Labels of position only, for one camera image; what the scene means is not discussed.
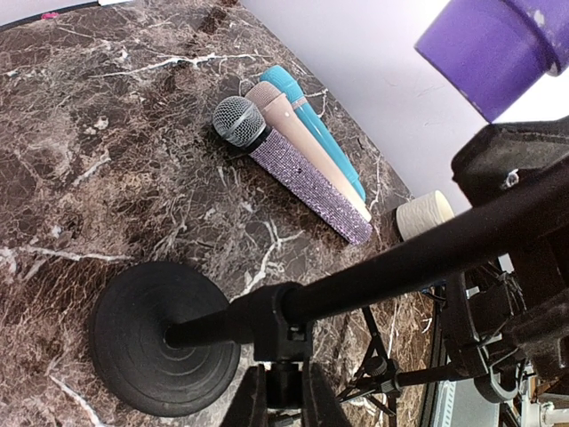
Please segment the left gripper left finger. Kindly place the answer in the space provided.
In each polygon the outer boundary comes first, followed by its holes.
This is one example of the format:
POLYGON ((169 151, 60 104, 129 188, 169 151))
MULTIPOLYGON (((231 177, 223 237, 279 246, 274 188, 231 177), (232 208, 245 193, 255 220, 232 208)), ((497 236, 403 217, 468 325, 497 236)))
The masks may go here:
POLYGON ((228 427, 268 425, 266 371, 263 365, 249 367, 226 413, 228 427))

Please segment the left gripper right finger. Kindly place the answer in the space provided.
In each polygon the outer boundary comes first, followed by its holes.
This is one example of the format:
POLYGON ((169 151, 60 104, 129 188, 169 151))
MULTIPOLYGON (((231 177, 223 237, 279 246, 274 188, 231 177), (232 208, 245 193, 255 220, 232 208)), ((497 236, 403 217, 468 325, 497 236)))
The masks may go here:
POLYGON ((320 365, 306 362, 302 368, 301 384, 302 426, 351 426, 320 365))

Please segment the black tripod shock-mount stand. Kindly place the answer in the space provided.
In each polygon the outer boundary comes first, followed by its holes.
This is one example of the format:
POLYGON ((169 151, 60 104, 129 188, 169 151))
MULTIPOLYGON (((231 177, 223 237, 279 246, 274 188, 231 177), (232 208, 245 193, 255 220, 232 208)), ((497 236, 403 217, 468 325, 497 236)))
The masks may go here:
POLYGON ((428 408, 433 408, 444 382, 471 380, 493 404, 516 399, 529 362, 521 350, 505 341, 506 325, 527 309, 516 274, 488 262, 423 293, 435 303, 429 367, 402 371, 387 354, 371 308, 364 307, 371 340, 360 367, 339 393, 339 402, 364 398, 395 426, 397 400, 406 387, 425 386, 423 402, 428 408))

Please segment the black stand of purple microphone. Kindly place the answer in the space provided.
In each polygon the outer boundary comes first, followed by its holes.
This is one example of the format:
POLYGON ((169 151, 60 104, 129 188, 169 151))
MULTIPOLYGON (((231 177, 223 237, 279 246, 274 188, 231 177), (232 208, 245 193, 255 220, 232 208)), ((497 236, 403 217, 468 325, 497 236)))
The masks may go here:
MULTIPOLYGON (((191 415, 233 380, 251 344, 266 371, 268 411, 301 420, 302 368, 314 363, 316 321, 419 291, 488 262, 515 273, 505 243, 515 218, 474 207, 383 254, 302 286, 261 287, 229 302, 208 278, 173 262, 146 262, 115 278, 99 297, 89 341, 108 389, 143 413, 191 415)), ((268 415, 268 425, 274 418, 268 415)))

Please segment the glitter silver-head microphone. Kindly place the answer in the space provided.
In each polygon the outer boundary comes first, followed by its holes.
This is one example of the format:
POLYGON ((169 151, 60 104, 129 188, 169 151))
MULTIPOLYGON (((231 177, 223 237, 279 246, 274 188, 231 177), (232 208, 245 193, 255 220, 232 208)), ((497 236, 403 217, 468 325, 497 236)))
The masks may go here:
POLYGON ((217 134, 245 151, 264 170, 352 245, 367 242, 373 228, 358 210, 277 129, 241 96, 221 101, 212 115, 217 134))

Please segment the beige microphone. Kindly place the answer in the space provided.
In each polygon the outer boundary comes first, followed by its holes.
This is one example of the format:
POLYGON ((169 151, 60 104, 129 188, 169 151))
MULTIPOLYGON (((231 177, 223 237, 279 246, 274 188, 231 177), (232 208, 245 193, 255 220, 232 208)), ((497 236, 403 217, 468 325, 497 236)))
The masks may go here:
POLYGON ((246 95, 268 125, 277 129, 364 217, 372 219, 365 202, 309 129, 296 116, 286 95, 269 82, 259 82, 246 95))

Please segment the blue microphone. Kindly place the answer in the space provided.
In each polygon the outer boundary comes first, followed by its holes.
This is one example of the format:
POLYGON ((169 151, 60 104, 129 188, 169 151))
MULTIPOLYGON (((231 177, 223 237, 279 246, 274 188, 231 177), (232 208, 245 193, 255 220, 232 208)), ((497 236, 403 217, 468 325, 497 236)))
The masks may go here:
POLYGON ((365 190, 359 180, 356 169, 320 116, 309 104, 306 94, 294 77, 285 68, 276 65, 265 70, 261 74, 260 80, 271 83, 286 95, 298 119, 307 127, 325 152, 341 169, 358 196, 365 201, 365 190))

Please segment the purple microphone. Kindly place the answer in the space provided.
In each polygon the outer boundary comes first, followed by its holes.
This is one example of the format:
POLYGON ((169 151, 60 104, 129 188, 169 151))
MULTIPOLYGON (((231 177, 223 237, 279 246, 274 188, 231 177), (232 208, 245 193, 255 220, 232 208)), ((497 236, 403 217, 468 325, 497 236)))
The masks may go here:
POLYGON ((453 0, 415 50, 492 122, 544 75, 567 70, 568 3, 453 0))

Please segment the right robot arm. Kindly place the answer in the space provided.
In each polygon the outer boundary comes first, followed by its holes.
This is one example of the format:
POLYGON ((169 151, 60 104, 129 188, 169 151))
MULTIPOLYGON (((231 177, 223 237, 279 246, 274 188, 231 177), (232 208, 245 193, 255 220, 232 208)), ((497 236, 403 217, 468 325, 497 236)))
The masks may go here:
POLYGON ((568 120, 483 127, 454 157, 474 206, 515 218, 507 246, 528 311, 505 338, 546 381, 568 380, 568 120))

